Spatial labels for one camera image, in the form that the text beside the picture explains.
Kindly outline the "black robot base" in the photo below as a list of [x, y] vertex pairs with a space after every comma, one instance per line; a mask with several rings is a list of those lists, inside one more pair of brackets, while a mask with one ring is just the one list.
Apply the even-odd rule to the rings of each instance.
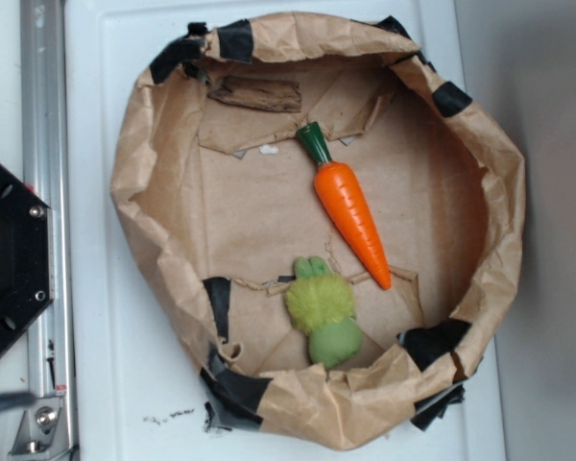
[[49, 217], [0, 163], [0, 359], [52, 301]]

